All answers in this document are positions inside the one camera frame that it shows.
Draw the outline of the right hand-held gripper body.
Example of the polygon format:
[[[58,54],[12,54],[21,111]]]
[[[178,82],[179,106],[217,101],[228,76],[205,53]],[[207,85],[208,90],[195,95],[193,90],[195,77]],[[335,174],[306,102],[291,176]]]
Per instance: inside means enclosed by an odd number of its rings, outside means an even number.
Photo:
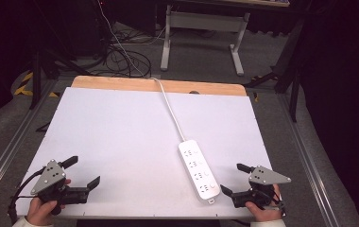
[[[248,201],[251,201],[260,209],[265,210],[270,208],[270,202],[275,195],[273,185],[290,183],[291,179],[264,166],[256,166],[255,170],[249,174],[248,182],[250,189],[232,194],[234,207],[244,207]],[[283,215],[285,214],[285,205],[281,198],[274,206],[274,209],[276,208],[279,208]]]

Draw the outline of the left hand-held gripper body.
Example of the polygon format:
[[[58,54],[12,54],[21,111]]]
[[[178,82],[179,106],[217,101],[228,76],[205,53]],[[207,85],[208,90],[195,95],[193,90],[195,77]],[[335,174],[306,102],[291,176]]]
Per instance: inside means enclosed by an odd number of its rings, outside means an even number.
[[[87,187],[70,187],[65,183],[65,169],[56,160],[51,160],[30,192],[43,202],[57,201],[57,206],[51,212],[54,216],[61,212],[61,205],[86,203],[89,195]]]

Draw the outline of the white power strip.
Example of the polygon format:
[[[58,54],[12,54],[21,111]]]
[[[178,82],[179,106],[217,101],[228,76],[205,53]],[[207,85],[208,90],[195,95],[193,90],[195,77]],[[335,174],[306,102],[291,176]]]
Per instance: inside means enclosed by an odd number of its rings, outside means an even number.
[[[200,201],[213,204],[221,189],[195,140],[179,144],[179,156]]]

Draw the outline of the person's left hand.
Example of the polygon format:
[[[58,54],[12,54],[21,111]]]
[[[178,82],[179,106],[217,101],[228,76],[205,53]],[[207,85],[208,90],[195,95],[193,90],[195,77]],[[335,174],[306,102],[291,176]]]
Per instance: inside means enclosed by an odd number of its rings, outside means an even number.
[[[53,216],[51,212],[57,206],[57,201],[43,202],[39,198],[33,198],[30,202],[26,217],[37,220],[51,220],[53,223]]]

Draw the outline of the person's right hand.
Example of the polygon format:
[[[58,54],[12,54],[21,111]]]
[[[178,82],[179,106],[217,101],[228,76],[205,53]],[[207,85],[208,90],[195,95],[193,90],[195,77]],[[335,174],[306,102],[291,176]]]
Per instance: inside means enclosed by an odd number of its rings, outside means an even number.
[[[282,219],[282,211],[279,208],[274,209],[274,206],[277,205],[277,201],[280,200],[280,188],[277,184],[273,185],[275,195],[270,202],[270,208],[262,210],[258,206],[256,206],[253,202],[248,201],[246,203],[246,208],[249,212],[255,217],[257,222],[265,222],[265,221],[274,221],[278,219]]]

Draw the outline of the white board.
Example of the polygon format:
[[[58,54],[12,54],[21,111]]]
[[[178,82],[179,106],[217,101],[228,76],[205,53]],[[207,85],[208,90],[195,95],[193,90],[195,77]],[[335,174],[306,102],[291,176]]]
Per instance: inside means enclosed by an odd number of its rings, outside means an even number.
[[[215,179],[235,192],[248,189],[237,164],[271,166],[246,96],[68,88],[28,170],[77,156],[66,171],[74,186],[100,177],[64,218],[248,217],[225,195],[198,199],[180,158],[183,139],[198,143]]]

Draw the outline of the yellow and black tape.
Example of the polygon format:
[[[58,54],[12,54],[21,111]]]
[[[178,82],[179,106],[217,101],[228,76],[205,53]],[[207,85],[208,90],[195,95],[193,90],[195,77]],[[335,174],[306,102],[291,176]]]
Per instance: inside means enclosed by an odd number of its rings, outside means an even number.
[[[28,72],[24,78],[21,80],[18,88],[15,90],[14,94],[16,96],[33,96],[33,91],[32,90],[27,90],[27,86],[29,84],[29,82],[32,80],[33,78],[33,73],[32,72]]]

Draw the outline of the black stand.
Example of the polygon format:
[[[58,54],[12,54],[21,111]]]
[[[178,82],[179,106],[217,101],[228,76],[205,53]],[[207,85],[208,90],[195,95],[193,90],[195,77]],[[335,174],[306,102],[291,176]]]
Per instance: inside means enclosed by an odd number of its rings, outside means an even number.
[[[288,112],[293,122],[297,121],[296,108],[300,82],[297,65],[297,48],[299,45],[299,36],[303,27],[304,19],[299,18],[284,45],[281,55],[273,66],[272,71],[261,78],[252,79],[251,82],[245,84],[246,88],[254,88],[270,79],[277,78],[277,83],[274,85],[274,91],[277,94],[284,94],[288,87],[292,86]]]
[[[61,44],[56,30],[44,15],[43,10],[38,4],[39,0],[28,1],[34,6],[34,15],[31,19],[27,20],[31,36],[30,46],[33,65],[33,97],[30,110],[34,110],[42,97],[42,71],[45,72],[49,79],[57,79],[60,75],[56,61],[79,75],[88,75],[89,72],[73,63],[69,58],[68,51],[63,50],[64,45]]]

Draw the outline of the wooden table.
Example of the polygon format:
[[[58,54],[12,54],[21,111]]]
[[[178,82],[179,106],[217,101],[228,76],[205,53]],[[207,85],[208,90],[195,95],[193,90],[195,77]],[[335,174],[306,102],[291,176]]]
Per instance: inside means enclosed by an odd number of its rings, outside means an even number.
[[[197,81],[160,79],[165,92],[189,94],[198,92],[201,95],[246,96],[246,89],[239,84],[211,83]],[[157,92],[161,87],[154,79],[128,79],[78,76],[72,87],[89,89],[148,91]]]

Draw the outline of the dark equipment case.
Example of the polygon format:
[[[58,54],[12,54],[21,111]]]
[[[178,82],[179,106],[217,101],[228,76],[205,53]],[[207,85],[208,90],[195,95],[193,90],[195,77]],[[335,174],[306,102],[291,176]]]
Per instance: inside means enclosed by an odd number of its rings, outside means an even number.
[[[73,0],[71,45],[80,57],[102,56],[112,37],[105,0]]]

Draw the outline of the white-framed desk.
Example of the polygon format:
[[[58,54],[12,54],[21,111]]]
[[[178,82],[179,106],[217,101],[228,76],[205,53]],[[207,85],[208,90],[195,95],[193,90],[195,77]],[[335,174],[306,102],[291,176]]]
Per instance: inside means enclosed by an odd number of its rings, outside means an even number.
[[[168,69],[170,56],[170,29],[171,28],[190,28],[206,29],[213,31],[236,32],[237,38],[233,44],[229,45],[232,61],[236,74],[239,77],[244,75],[244,69],[239,57],[238,50],[243,41],[244,34],[248,25],[250,11],[252,9],[283,9],[290,6],[289,0],[208,0],[209,4],[230,4],[248,8],[243,16],[224,16],[205,13],[177,12],[173,11],[173,5],[168,4],[165,11],[165,35],[162,48],[161,70]]]

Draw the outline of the aluminium rail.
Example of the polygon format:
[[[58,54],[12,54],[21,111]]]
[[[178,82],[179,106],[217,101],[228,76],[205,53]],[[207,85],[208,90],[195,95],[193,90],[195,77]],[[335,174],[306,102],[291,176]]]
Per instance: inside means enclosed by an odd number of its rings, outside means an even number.
[[[56,83],[55,80],[44,83],[41,98],[33,109],[29,108],[32,98],[22,96],[15,97],[0,110],[0,181]]]
[[[288,125],[291,128],[293,137],[296,140],[297,152],[299,154],[300,161],[302,162],[304,171],[306,173],[307,179],[313,191],[313,194],[316,199],[316,203],[320,210],[320,213],[324,219],[326,227],[339,227],[339,222],[335,213],[333,211],[332,205],[330,203],[326,187],[318,173],[316,164],[305,147],[304,141],[301,137],[299,126],[296,122],[293,121],[291,113],[289,113],[289,106],[285,95],[278,95],[278,100],[282,106],[282,110],[286,115]]]

